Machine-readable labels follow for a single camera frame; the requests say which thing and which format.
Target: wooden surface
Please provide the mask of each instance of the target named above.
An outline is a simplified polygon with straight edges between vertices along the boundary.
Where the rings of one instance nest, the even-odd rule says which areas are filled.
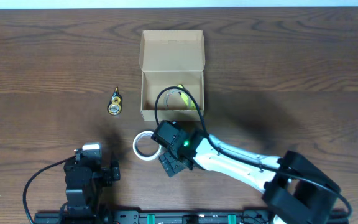
[[[103,197],[110,205],[264,206],[225,175],[169,179],[157,161],[136,158],[133,138],[155,128],[140,115],[144,29],[204,30],[208,131],[254,152],[302,153],[341,186],[358,223],[358,8],[0,11],[0,223],[27,223],[29,177],[89,141],[121,162]],[[116,86],[124,104],[113,117]],[[33,216],[64,202],[62,166],[30,186]]]

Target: black cable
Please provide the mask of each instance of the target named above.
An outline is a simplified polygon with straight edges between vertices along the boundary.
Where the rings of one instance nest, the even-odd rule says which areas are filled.
[[[296,174],[290,174],[288,172],[285,172],[285,171],[282,171],[282,170],[278,170],[278,169],[274,169],[274,168],[271,168],[271,167],[268,167],[268,166],[265,166],[265,165],[262,165],[262,164],[258,164],[258,163],[255,163],[255,162],[251,162],[251,161],[246,161],[246,160],[243,160],[241,158],[238,158],[238,157],[235,157],[235,156],[232,156],[226,152],[224,152],[222,149],[218,148],[215,146],[215,144],[212,142],[212,140],[209,138],[209,134],[206,130],[206,126],[205,126],[205,121],[204,121],[204,117],[203,115],[201,114],[201,110],[196,102],[196,100],[193,98],[193,96],[190,94],[189,91],[187,91],[186,89],[184,88],[180,88],[180,87],[177,87],[177,86],[171,86],[171,87],[168,87],[168,88],[165,88],[163,89],[160,94],[158,94],[158,97],[157,99],[155,100],[155,105],[154,105],[154,116],[155,116],[155,122],[157,123],[157,126],[160,125],[159,121],[158,121],[158,117],[157,117],[157,105],[158,105],[158,100],[160,99],[161,95],[167,91],[167,90],[172,90],[172,89],[177,89],[177,90],[181,90],[182,92],[186,93],[188,97],[190,97],[191,100],[193,100],[193,103],[194,105],[196,106],[196,109],[197,109],[197,112],[198,112],[198,116],[200,117],[200,121],[201,121],[201,125],[203,127],[203,131],[204,131],[204,135],[206,136],[206,139],[208,140],[209,144],[215,149],[217,150],[219,153],[227,156],[227,157],[230,157],[231,159],[234,159],[236,160],[237,162],[242,162],[242,163],[245,163],[245,164],[248,164],[250,166],[254,166],[254,167],[258,167],[259,169],[262,169],[262,170],[267,170],[267,171],[271,171],[271,172],[275,172],[276,174],[280,174],[280,175],[284,175],[284,176],[287,176],[289,178],[292,178],[292,179],[298,179],[298,180],[302,180],[302,181],[305,181],[309,184],[313,184],[321,189],[324,189],[326,191],[328,191],[329,193],[332,193],[334,194],[335,196],[337,196],[343,203],[344,205],[346,206],[347,208],[347,214],[346,216],[342,217],[342,218],[333,218],[333,219],[330,219],[328,220],[329,222],[336,222],[336,221],[341,221],[341,220],[344,220],[344,219],[348,219],[350,218],[350,216],[352,215],[352,212],[353,212],[353,209],[352,209],[352,206],[350,205],[350,203],[346,200],[345,197],[343,197],[340,193],[338,192],[335,192],[333,191],[332,189],[330,189],[329,187],[326,187],[325,185],[322,185],[322,184],[319,184],[315,181],[312,181],[312,180],[309,180],[309,179],[306,179],[300,175],[296,175]]]
[[[49,169],[49,168],[51,168],[51,167],[60,165],[60,164],[62,164],[62,163],[64,163],[64,162],[67,162],[67,161],[69,161],[70,159],[74,159],[74,158],[75,158],[75,156],[71,156],[70,158],[64,159],[64,160],[62,160],[62,161],[60,161],[60,162],[56,162],[56,163],[54,163],[54,164],[52,164],[52,165],[49,165],[49,166],[47,166],[47,167],[44,167],[44,168],[40,169],[38,172],[36,172],[36,173],[29,179],[29,181],[27,181],[27,183],[26,183],[26,185],[25,185],[25,187],[24,187],[24,190],[23,190],[23,206],[24,206],[25,214],[27,215],[27,218],[30,220],[30,223],[31,223],[31,224],[35,224],[35,222],[34,222],[34,220],[32,219],[31,214],[30,214],[30,211],[29,211],[29,208],[28,208],[28,206],[27,206],[26,196],[27,196],[27,189],[29,188],[29,185],[30,185],[31,182],[32,182],[40,173],[42,173],[43,171],[45,171],[45,170],[47,170],[47,169]]]

